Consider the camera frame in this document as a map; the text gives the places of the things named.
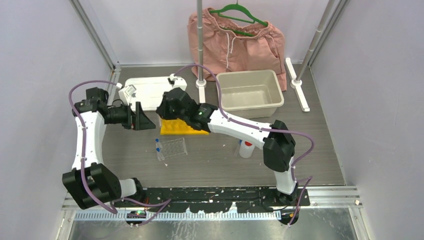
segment vertical post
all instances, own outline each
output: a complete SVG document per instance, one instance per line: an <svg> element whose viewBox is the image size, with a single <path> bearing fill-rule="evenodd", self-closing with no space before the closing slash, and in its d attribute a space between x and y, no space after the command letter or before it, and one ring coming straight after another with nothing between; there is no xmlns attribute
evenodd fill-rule
<svg viewBox="0 0 424 240"><path fill-rule="evenodd" d="M316 28L315 35L313 36L312 42L310 43L310 46L309 46L309 49L307 50L307 53L306 53L306 55L303 59L302 66L300 68L300 72L297 75L297 78L296 78L297 82L301 80L301 77L304 74L304 72L305 72L305 70L308 66L308 62L311 59L315 48L317 47L317 44L320 40L320 37L323 33L323 30L326 27L327 19L329 18L330 14L331 14L331 10L332 10L332 7L334 5L334 2L335 2L335 0L329 0L328 3L327 3L327 6L325 7L324 14L321 17L321 21L319 22L318 27Z"/></svg>
<svg viewBox="0 0 424 240"><path fill-rule="evenodd" d="M202 0L197 0L197 49L199 64L203 65L203 9ZM197 76L200 82L203 82L203 68L197 68Z"/></svg>

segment white bottle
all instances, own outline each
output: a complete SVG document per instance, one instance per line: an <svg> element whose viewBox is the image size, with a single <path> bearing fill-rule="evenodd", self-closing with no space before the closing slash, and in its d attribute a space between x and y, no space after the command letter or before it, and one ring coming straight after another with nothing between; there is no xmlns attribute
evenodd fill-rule
<svg viewBox="0 0 424 240"><path fill-rule="evenodd" d="M248 159L252 156L253 150L255 149L255 146L251 144L248 141L242 141L240 145L240 156L242 158Z"/></svg>

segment white drawstring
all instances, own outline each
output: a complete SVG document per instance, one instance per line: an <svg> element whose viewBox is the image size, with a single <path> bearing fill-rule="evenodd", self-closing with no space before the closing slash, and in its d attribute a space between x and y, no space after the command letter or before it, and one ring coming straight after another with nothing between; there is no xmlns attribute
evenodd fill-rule
<svg viewBox="0 0 424 240"><path fill-rule="evenodd" d="M226 70L228 69L228 56L233 53L234 39L236 38L235 37L232 38L231 49L230 49L230 35L228 34L228 32L226 32L226 40L228 43L226 47Z"/></svg>

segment white stand foot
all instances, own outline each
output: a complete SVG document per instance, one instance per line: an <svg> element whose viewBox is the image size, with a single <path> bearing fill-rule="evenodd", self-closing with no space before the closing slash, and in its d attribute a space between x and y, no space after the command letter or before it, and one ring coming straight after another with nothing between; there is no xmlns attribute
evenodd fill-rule
<svg viewBox="0 0 424 240"><path fill-rule="evenodd" d="M297 95L297 100L299 100L300 108L303 112L309 112L311 109L308 106L308 102L306 101L304 91L302 90L302 80L296 80L296 72L293 68L292 61L290 57L285 58L285 65L288 70L288 75L290 76L290 86L294 89Z"/></svg>
<svg viewBox="0 0 424 240"><path fill-rule="evenodd" d="M203 79L200 81L199 79L196 80L196 88L199 89L199 103L204 104L206 102L205 98L205 87L206 87L206 80Z"/></svg>

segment pink garment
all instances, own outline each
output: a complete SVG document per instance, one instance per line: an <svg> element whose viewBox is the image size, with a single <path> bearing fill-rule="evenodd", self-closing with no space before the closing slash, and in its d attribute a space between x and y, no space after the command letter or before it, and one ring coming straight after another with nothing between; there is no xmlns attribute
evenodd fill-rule
<svg viewBox="0 0 424 240"><path fill-rule="evenodd" d="M275 26L260 23L238 26L230 19L210 14L213 8L203 10L203 65L214 74L251 70L274 70L282 91L287 89L286 69L284 67L283 33ZM188 43L195 63L199 63L197 14L193 13L188 20ZM237 35L228 28L255 36ZM193 67L197 76L197 67ZM213 81L209 72L203 70L204 78Z"/></svg>

